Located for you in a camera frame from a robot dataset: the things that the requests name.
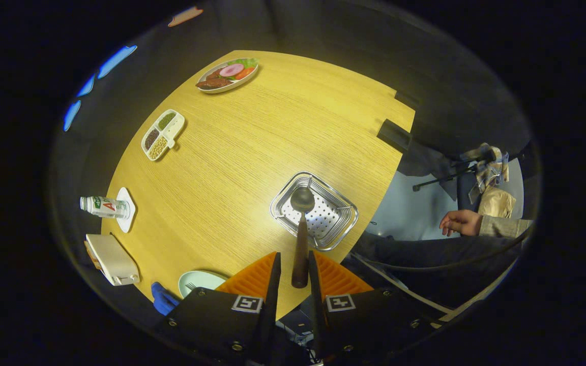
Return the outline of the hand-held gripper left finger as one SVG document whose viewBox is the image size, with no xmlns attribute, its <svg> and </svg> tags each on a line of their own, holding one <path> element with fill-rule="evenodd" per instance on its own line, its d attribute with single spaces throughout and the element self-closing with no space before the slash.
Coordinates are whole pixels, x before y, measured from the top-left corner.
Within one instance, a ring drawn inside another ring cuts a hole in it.
<svg viewBox="0 0 586 366">
<path fill-rule="evenodd" d="M 156 336 L 204 364 L 267 364 L 274 342 L 281 255 L 272 252 L 210 289 L 196 287 Z"/>
</svg>

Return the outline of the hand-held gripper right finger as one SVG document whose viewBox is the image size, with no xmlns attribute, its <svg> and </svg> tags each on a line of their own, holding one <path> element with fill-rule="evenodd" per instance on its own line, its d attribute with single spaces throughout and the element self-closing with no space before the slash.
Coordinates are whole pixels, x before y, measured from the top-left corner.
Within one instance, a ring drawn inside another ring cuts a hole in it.
<svg viewBox="0 0 586 366">
<path fill-rule="evenodd" d="M 323 364 L 390 364 L 444 325 L 402 289 L 372 287 L 320 252 L 308 260 L 312 348 Z"/>
</svg>

